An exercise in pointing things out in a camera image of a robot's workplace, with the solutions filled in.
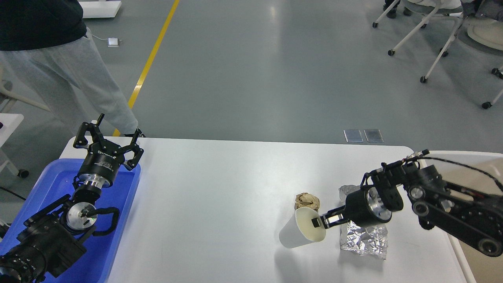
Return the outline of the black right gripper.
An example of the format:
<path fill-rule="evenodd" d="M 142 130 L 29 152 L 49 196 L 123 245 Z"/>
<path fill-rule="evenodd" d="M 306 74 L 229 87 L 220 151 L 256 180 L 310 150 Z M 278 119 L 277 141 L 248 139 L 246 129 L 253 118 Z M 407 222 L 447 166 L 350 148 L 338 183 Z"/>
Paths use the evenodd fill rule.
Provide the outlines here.
<path fill-rule="evenodd" d="M 330 229 L 349 221 L 359 227 L 370 227 L 391 221 L 392 212 L 385 207 L 377 189 L 366 187 L 345 198 L 344 208 L 334 208 L 311 219 L 314 228 Z"/>

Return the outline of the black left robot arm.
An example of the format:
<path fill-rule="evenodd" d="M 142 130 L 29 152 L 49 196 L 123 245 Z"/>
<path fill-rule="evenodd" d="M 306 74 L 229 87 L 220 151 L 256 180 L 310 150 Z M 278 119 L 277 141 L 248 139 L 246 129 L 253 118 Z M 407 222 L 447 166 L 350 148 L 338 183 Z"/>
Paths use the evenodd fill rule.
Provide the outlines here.
<path fill-rule="evenodd" d="M 64 195 L 41 209 L 25 222 L 17 236 L 19 244 L 1 256 L 2 283 L 41 283 L 45 274 L 58 277 L 85 253 L 90 237 L 113 233 L 120 210 L 97 208 L 103 188 L 111 187 L 121 165 L 128 171 L 139 163 L 144 150 L 137 140 L 144 133 L 137 128 L 129 145 L 120 146 L 104 138 L 99 129 L 104 118 L 83 122 L 73 146 L 87 150 L 79 172 L 74 176 L 72 195 Z"/>

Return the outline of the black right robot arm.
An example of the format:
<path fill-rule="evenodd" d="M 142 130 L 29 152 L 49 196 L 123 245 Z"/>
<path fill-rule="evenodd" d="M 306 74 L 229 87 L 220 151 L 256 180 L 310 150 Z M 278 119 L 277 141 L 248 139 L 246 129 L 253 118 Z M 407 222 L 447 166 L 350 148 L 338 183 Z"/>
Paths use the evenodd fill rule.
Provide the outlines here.
<path fill-rule="evenodd" d="M 354 222 L 360 227 L 385 224 L 404 202 L 407 193 L 413 213 L 423 229 L 438 227 L 485 256 L 502 255 L 502 196 L 445 181 L 423 150 L 399 161 L 381 163 L 363 175 L 360 187 L 345 198 L 345 204 L 323 215 L 309 217 L 308 226 L 330 229 Z"/>

